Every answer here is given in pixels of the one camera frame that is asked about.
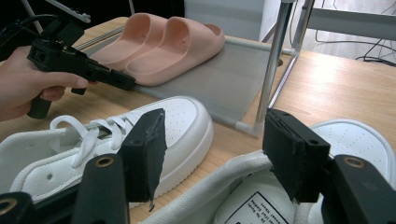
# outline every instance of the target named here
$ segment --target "white wall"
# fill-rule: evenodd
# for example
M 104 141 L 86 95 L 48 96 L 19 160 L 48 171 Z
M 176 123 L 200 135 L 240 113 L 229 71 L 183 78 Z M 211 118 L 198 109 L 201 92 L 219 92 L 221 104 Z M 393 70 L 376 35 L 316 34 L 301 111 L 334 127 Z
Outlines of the white wall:
M 260 41 L 262 41 L 276 24 L 279 12 L 280 0 L 266 0 L 262 10 L 262 28 L 260 31 Z
M 214 23 L 226 35 L 259 40 L 264 1 L 279 0 L 185 0 L 185 17 Z

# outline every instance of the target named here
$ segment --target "gray fabric panel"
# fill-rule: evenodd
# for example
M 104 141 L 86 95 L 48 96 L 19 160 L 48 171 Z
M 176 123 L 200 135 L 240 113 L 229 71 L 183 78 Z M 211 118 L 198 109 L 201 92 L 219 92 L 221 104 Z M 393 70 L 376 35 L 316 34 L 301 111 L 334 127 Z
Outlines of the gray fabric panel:
M 92 55 L 116 36 L 86 49 Z M 251 41 L 226 38 L 215 57 L 155 87 L 136 86 L 137 91 L 163 99 L 188 95 L 203 103 L 212 119 L 234 126 L 247 112 L 262 86 L 270 50 Z

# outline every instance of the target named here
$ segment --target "shoe label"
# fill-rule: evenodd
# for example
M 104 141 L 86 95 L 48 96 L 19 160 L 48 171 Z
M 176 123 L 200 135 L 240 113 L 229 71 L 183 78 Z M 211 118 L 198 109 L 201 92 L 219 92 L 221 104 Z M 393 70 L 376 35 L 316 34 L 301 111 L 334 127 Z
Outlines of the shoe label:
M 227 224 L 285 224 L 285 218 L 259 192 L 246 200 L 225 222 Z

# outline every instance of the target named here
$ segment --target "floor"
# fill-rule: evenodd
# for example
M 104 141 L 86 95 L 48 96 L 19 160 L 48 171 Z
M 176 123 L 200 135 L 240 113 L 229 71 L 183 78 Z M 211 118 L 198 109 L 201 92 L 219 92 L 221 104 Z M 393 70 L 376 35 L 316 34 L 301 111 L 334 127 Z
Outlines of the floor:
M 344 11 L 356 11 L 364 13 L 374 13 L 374 14 L 386 14 L 395 15 L 396 14 L 396 1 L 395 0 L 346 0 L 346 1 L 336 1 L 336 0 L 318 0 L 315 2 L 314 7 L 322 7 L 333 10 L 344 10 Z M 290 18 L 290 25 L 285 37 L 284 47 L 290 47 L 290 37 L 293 39 L 295 29 L 301 14 L 301 7 L 304 4 L 304 0 L 298 0 L 295 6 L 294 16 Z M 361 41 L 369 42 L 372 44 L 363 43 L 323 43 L 319 41 Z M 342 35 L 336 33 L 329 33 L 324 31 L 307 30 L 303 49 L 338 56 L 350 59 L 356 59 L 358 57 L 364 56 L 374 45 L 378 43 L 367 56 L 381 58 L 383 60 L 396 63 L 396 41 L 381 40 L 354 36 L 354 35 Z

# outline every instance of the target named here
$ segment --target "wire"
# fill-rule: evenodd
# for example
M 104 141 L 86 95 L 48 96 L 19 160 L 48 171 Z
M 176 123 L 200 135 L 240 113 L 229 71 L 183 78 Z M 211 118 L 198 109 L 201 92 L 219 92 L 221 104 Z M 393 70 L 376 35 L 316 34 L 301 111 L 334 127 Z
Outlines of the wire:
M 25 31 L 32 36 L 40 36 L 40 34 L 33 32 L 32 30 L 28 29 L 27 26 L 32 24 L 35 21 L 47 21 L 47 20 L 56 20 L 58 16 L 51 15 L 51 14 L 43 14 L 43 15 L 36 15 L 33 17 L 29 17 L 22 21 L 15 21 L 7 25 L 0 31 L 0 47 L 3 47 L 13 36 L 17 35 L 20 31 Z
M 390 10 L 392 7 L 394 7 L 396 5 L 396 1 L 393 3 L 393 5 L 391 7 L 388 7 L 387 9 L 385 9 L 384 11 L 381 12 L 381 14 L 384 14 L 384 12 Z
M 332 2 L 332 5 L 334 6 L 335 10 L 338 10 L 338 8 L 335 6 L 335 0 Z
M 358 60 L 358 59 L 363 59 L 363 61 L 364 61 L 364 62 L 367 62 L 367 63 L 384 63 L 384 64 L 387 64 L 387 65 L 389 65 L 389 66 L 396 67 L 396 63 L 393 63 L 393 62 L 390 62 L 390 61 L 381 59 L 381 58 L 379 58 L 379 57 L 376 58 L 376 57 L 367 56 L 367 55 L 379 44 L 379 42 L 381 42 L 381 41 L 382 41 L 382 39 L 378 40 L 378 42 L 376 42 L 376 43 L 364 54 L 364 56 L 360 56 L 360 57 L 356 58 L 356 60 Z
M 325 3 L 325 1 L 326 1 L 326 0 L 323 0 L 323 2 L 322 2 L 322 5 L 321 5 L 322 8 L 324 8 L 324 3 Z M 332 5 L 334 6 L 335 9 L 337 9 L 337 7 L 335 6 L 335 0 L 333 1 Z M 381 14 L 383 14 L 383 13 L 386 12 L 386 11 L 388 11 L 389 9 L 391 9 L 391 8 L 394 7 L 394 6 L 396 6 L 396 1 L 394 2 L 394 4 L 393 4 L 391 7 L 388 7 L 387 9 L 385 9 Z M 384 43 L 383 43 L 382 45 L 379 44 L 379 42 L 380 42 L 382 39 L 381 39 L 380 41 L 378 41 L 377 43 L 365 42 L 365 41 L 353 41 L 353 40 L 323 41 L 323 40 L 319 40 L 319 39 L 318 39 L 318 30 L 316 30 L 316 32 L 315 32 L 315 40 L 316 40 L 317 42 L 323 43 L 323 44 L 338 44 L 338 43 L 368 44 L 368 45 L 374 45 L 374 47 L 375 47 L 375 46 L 381 46 L 381 50 L 382 50 L 382 48 L 390 49 L 390 50 L 392 50 L 392 53 L 393 53 L 393 54 L 394 54 L 394 52 L 396 52 L 396 49 L 394 49 L 393 46 L 388 47 L 388 46 L 385 45 L 385 40 L 384 40 Z
M 393 63 L 393 62 L 390 62 L 390 61 L 387 61 L 384 59 L 376 58 L 376 57 L 360 56 L 360 57 L 356 58 L 356 60 L 358 60 L 358 59 L 363 59 L 363 62 L 366 62 L 366 63 L 384 63 L 386 65 L 396 67 L 396 63 Z

